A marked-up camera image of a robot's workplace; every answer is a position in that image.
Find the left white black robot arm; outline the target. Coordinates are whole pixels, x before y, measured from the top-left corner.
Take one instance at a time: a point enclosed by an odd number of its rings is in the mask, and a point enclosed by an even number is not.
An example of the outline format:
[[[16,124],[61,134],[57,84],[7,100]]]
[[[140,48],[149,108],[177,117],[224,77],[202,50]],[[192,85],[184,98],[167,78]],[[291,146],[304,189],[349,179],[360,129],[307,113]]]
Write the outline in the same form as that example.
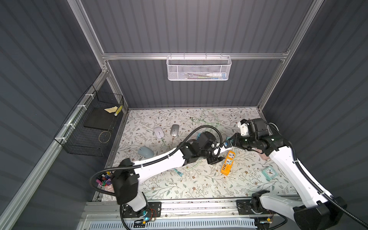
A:
[[[156,157],[132,162],[124,159],[118,167],[106,168],[93,174],[89,185],[97,192],[114,196],[119,205],[130,206],[134,212],[142,213],[149,209],[149,204],[141,185],[148,179],[171,169],[206,159],[208,164],[216,164],[224,158],[220,156],[232,145],[223,140],[219,130],[213,126],[203,125],[194,129],[179,145],[167,153]],[[97,177],[111,172],[113,191],[98,187]]]

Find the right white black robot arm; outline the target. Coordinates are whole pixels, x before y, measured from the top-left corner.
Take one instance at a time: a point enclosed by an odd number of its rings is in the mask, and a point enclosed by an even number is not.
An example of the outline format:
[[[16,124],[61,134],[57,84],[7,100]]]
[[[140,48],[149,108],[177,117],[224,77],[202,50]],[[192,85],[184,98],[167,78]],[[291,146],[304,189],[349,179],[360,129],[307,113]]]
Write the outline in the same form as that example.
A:
[[[302,230],[326,230],[338,224],[342,215],[367,228],[366,222],[347,211],[341,197],[334,197],[304,167],[297,158],[290,141],[278,129],[261,118],[243,119],[237,124],[240,129],[230,142],[240,149],[259,149],[268,156],[296,189],[300,202],[261,190],[252,194],[250,206],[254,213],[272,211],[283,218],[293,220]]]

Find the pink pen cup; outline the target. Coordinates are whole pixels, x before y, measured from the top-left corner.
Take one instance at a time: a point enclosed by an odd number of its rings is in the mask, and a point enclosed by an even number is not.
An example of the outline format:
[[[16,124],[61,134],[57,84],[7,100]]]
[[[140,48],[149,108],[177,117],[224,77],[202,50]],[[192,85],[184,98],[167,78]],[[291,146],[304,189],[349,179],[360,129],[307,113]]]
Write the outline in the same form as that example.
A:
[[[101,188],[104,191],[114,193],[114,188],[113,188],[113,184],[112,184],[112,172],[111,171],[101,173],[98,176],[96,176],[95,179],[96,179],[96,182],[97,182],[99,188]]]

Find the orange power strip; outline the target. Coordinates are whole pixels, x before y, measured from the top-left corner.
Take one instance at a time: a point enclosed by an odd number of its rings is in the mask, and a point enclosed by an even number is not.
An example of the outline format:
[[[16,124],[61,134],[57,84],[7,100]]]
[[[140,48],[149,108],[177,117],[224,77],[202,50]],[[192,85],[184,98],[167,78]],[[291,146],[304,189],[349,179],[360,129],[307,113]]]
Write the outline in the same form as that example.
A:
[[[228,154],[225,158],[224,164],[223,164],[223,166],[221,168],[221,171],[220,171],[223,175],[225,175],[225,176],[229,175],[229,173],[232,169],[235,157],[236,157],[236,153],[229,150]]]

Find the black notebook in basket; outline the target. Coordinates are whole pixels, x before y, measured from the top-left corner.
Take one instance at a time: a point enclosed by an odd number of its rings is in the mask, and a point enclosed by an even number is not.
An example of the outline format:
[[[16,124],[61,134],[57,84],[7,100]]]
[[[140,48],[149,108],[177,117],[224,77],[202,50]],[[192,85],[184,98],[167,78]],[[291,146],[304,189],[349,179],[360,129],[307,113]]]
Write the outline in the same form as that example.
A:
[[[108,131],[112,129],[116,120],[117,117],[113,113],[108,113],[102,108],[93,108],[83,126],[86,128]]]

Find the silver grey wireless mouse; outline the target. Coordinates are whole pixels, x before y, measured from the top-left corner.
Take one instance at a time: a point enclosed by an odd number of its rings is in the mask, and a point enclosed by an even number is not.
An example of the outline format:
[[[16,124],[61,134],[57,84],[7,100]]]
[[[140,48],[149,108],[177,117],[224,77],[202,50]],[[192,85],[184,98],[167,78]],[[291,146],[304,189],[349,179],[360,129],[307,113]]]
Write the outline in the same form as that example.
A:
[[[171,127],[171,131],[170,131],[170,135],[173,137],[176,137],[179,133],[179,125],[178,124],[173,124]]]

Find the white wireless mouse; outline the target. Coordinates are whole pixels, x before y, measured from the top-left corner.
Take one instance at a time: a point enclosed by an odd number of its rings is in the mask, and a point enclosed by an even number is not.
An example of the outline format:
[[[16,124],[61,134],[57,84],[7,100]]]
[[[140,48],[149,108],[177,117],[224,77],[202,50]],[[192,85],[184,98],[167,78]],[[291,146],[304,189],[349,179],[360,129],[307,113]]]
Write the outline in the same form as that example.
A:
[[[163,131],[163,129],[162,129],[160,126],[155,127],[155,128],[153,129],[153,131],[154,131],[155,136],[156,136],[158,139],[162,139],[162,138],[164,138],[164,131]]]

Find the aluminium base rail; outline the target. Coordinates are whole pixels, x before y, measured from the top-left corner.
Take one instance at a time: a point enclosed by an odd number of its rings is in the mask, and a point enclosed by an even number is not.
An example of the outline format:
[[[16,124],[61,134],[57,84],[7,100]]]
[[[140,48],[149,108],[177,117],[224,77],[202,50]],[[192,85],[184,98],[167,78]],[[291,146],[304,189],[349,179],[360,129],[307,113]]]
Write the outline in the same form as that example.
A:
[[[169,199],[161,200],[159,219],[202,219],[231,218],[239,216],[237,200],[249,203],[249,197],[209,198],[209,199]],[[80,221],[119,220],[119,205],[115,201],[88,202]]]

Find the teal alarm clock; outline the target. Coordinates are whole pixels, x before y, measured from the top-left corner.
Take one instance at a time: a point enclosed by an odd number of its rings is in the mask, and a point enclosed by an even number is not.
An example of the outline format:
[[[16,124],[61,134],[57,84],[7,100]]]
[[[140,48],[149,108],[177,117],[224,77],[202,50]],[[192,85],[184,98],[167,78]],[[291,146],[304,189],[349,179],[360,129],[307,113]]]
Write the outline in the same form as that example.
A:
[[[272,166],[268,166],[262,170],[262,175],[267,181],[271,181],[278,176],[278,172]]]

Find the light blue wireless mouse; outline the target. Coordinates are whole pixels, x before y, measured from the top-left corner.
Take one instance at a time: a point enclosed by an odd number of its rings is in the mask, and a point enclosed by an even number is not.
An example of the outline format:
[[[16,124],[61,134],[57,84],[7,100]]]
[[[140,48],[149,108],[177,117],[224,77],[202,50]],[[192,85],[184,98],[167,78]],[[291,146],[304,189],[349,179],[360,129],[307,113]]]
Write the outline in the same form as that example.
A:
[[[154,157],[154,152],[152,149],[142,146],[138,150],[138,155],[145,157],[146,159]]]

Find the pink power strip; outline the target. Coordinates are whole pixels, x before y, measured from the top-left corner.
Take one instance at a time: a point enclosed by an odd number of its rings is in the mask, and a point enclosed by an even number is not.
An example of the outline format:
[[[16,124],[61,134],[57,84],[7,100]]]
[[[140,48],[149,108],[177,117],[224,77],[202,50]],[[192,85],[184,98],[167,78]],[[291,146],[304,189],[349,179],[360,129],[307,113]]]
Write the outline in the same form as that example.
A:
[[[266,154],[264,154],[260,149],[257,149],[256,150],[260,156],[260,158],[263,160],[263,161],[268,161],[270,160],[270,157],[266,156]]]

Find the yellow sticky note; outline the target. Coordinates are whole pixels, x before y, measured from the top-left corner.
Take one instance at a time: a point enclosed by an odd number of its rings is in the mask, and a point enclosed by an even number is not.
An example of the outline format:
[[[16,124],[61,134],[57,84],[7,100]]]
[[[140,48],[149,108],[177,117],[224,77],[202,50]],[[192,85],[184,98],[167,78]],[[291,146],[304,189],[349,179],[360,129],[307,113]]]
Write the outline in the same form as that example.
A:
[[[115,113],[117,110],[118,110],[118,107],[117,106],[104,109],[104,111],[106,111],[108,113]]]

